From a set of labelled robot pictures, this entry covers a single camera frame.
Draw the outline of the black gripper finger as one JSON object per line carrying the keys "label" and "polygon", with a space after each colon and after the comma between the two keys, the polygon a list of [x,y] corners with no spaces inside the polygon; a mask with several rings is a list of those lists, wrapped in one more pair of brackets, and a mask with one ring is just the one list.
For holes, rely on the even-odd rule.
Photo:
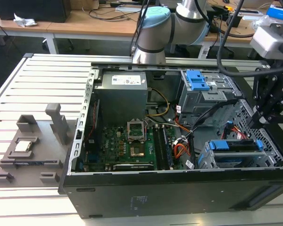
{"label": "black gripper finger", "polygon": [[262,116],[268,123],[283,123],[283,86],[279,88],[269,87],[262,93],[261,99],[264,101],[261,106]]}
{"label": "black gripper finger", "polygon": [[273,109],[274,98],[273,89],[277,84],[277,75],[260,75],[254,78],[253,99],[255,100],[254,114],[249,119],[249,127],[258,129],[262,124],[267,123],[267,119]]}

